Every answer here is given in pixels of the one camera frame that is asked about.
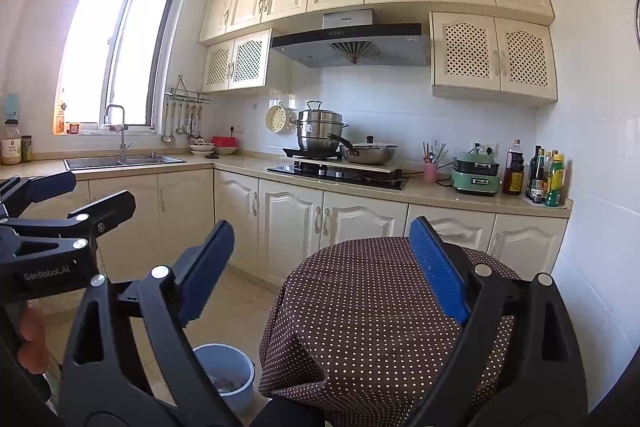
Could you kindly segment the person's left hand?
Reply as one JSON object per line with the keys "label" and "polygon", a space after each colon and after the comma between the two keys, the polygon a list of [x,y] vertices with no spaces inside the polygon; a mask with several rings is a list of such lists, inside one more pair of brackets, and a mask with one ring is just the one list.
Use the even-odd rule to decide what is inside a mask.
{"label": "person's left hand", "polygon": [[49,351],[46,345],[46,329],[38,310],[26,303],[23,309],[18,333],[22,337],[17,360],[32,375],[46,373],[49,364]]}

